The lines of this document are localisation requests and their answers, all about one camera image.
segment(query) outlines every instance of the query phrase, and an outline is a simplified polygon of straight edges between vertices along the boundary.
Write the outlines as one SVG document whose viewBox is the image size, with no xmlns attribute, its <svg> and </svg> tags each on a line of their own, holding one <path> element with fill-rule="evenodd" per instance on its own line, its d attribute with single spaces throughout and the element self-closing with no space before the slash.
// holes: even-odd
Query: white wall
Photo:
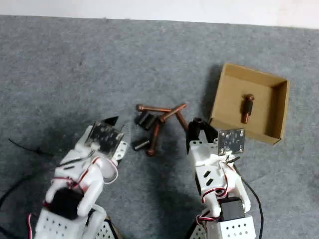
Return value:
<svg viewBox="0 0 319 239">
<path fill-rule="evenodd" d="M 0 14 L 176 20 L 319 29 L 319 0 L 0 0 Z"/>
</svg>

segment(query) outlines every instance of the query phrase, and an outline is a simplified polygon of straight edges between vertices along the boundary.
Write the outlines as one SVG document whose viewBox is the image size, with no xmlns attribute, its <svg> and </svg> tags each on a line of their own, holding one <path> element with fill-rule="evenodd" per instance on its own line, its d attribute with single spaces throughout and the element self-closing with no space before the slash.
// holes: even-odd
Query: circuit board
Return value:
<svg viewBox="0 0 319 239">
<path fill-rule="evenodd" d="M 218 155 L 242 153 L 245 144 L 245 130 L 243 128 L 221 130 L 218 132 Z"/>
<path fill-rule="evenodd" d="M 115 150 L 119 146 L 124 134 L 111 125 L 104 122 L 96 122 L 87 138 L 85 144 L 97 143 L 100 146 L 99 151 L 112 158 Z"/>
</svg>

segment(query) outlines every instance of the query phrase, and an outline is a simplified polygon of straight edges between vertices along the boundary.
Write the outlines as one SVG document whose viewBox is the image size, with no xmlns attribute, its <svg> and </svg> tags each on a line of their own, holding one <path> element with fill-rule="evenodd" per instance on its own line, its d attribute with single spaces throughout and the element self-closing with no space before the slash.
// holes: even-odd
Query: perforated white bracket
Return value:
<svg viewBox="0 0 319 239">
<path fill-rule="evenodd" d="M 113 234 L 113 231 L 110 226 L 110 221 L 105 220 L 101 227 L 99 228 L 95 239 L 116 239 L 117 237 Z"/>
<path fill-rule="evenodd" d="M 118 160 L 121 160 L 124 157 L 127 148 L 128 148 L 128 143 L 121 141 L 119 146 L 115 150 L 112 161 L 116 162 Z"/>
<path fill-rule="evenodd" d="M 79 239 L 87 217 L 69 220 L 43 208 L 38 219 L 34 239 Z"/>
<path fill-rule="evenodd" d="M 202 225 L 196 225 L 189 239 L 207 239 L 207 234 Z"/>
<path fill-rule="evenodd" d="M 255 239 L 252 216 L 219 223 L 207 223 L 208 236 L 216 239 Z"/>
</svg>

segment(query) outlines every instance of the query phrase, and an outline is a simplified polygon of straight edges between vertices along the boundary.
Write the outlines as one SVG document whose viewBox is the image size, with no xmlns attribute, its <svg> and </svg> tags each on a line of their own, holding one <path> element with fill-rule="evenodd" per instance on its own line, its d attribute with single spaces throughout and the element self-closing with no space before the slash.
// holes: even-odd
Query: red wire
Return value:
<svg viewBox="0 0 319 239">
<path fill-rule="evenodd" d="M 28 239 L 32 239 L 31 213 L 26 217 L 26 226 L 28 228 Z"/>
<path fill-rule="evenodd" d="M 96 162 L 99 158 L 100 158 L 100 157 L 94 158 L 93 161 L 91 162 L 90 166 L 93 165 L 93 164 L 95 164 L 95 162 Z M 76 184 L 72 185 L 71 188 L 75 188 L 75 187 L 79 186 L 79 188 L 82 190 L 82 192 L 84 192 L 83 188 L 81 188 L 81 186 L 80 186 L 80 183 L 82 182 L 83 178 L 84 178 L 84 177 L 87 175 L 87 173 L 89 172 L 89 167 L 88 167 L 88 168 L 84 171 L 84 173 L 81 175 L 79 181 L 78 181 Z"/>
<path fill-rule="evenodd" d="M 201 198 L 201 202 L 202 202 L 202 203 L 205 202 L 204 197 L 205 197 L 207 194 L 211 193 L 211 192 L 222 191 L 221 194 L 216 194 L 218 197 L 223 197 L 223 196 L 225 196 L 225 195 L 227 194 L 228 179 L 227 179 L 227 176 L 226 176 L 226 174 L 225 174 L 224 169 L 223 169 L 223 172 L 224 172 L 224 175 L 225 175 L 226 188 L 213 188 L 213 189 L 210 189 L 210 190 L 204 192 L 204 193 L 203 193 L 203 196 L 202 196 L 202 198 Z"/>
</svg>

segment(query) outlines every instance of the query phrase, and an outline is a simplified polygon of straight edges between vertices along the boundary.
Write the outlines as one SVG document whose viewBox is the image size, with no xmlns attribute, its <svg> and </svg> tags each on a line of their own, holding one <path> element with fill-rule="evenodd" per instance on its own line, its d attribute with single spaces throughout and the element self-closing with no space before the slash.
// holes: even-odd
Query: black cylindrical spacer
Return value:
<svg viewBox="0 0 319 239">
<path fill-rule="evenodd" d="M 251 111 L 253 109 L 253 102 L 249 100 L 245 100 L 244 106 L 243 106 L 243 114 L 248 113 L 251 115 Z"/>
</svg>

